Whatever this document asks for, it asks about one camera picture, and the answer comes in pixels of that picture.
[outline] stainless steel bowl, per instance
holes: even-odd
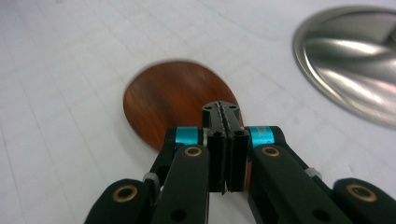
[[[308,80],[370,121],[396,129],[396,11],[340,7],[297,30],[293,49]]]

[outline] wooden spoon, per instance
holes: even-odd
[[[123,107],[134,131],[159,151],[168,127],[201,127],[202,106],[214,101],[238,105],[214,72],[175,61],[154,64],[138,74],[124,94]]]

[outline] blue band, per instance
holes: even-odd
[[[197,127],[177,127],[176,143],[184,145],[198,145]]]
[[[274,134],[268,126],[249,126],[253,148],[262,144],[273,144]]]

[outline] metal bowl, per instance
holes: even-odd
[[[343,108],[396,129],[396,12],[340,7],[297,30],[293,49],[308,80]]]

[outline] brown spoon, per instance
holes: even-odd
[[[238,105],[214,72],[175,61],[154,64],[138,74],[124,94],[123,107],[134,131],[159,151],[168,127],[201,127],[202,106],[214,101]]]

